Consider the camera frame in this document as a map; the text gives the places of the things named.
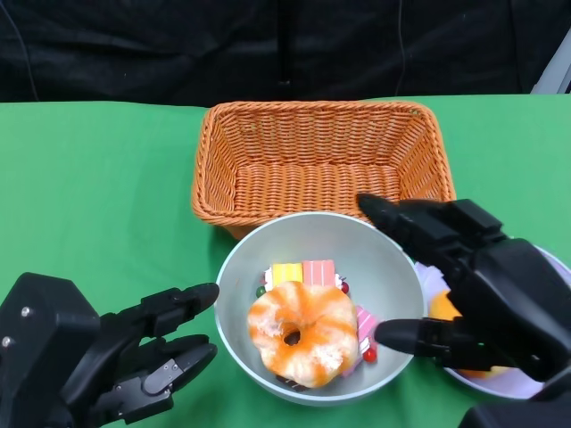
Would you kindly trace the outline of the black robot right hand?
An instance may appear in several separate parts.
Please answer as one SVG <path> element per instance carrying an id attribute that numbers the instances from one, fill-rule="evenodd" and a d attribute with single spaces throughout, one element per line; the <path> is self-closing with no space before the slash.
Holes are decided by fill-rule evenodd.
<path id="1" fill-rule="evenodd" d="M 452 321 L 379 324 L 375 341 L 463 370 L 517 367 L 546 382 L 570 365 L 570 287 L 530 242 L 469 199 L 403 200 L 361 193 L 361 212 L 414 260 L 438 268 Z"/>

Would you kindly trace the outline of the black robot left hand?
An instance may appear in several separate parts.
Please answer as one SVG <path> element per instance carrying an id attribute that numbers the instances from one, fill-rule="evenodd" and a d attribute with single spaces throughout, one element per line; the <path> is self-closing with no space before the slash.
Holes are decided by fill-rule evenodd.
<path id="1" fill-rule="evenodd" d="M 71 427 L 133 424 L 173 408 L 173 395 L 195 379 L 218 349 L 206 334 L 166 335 L 210 308 L 215 283 L 172 288 L 101 318 L 101 332 L 62 389 Z"/>

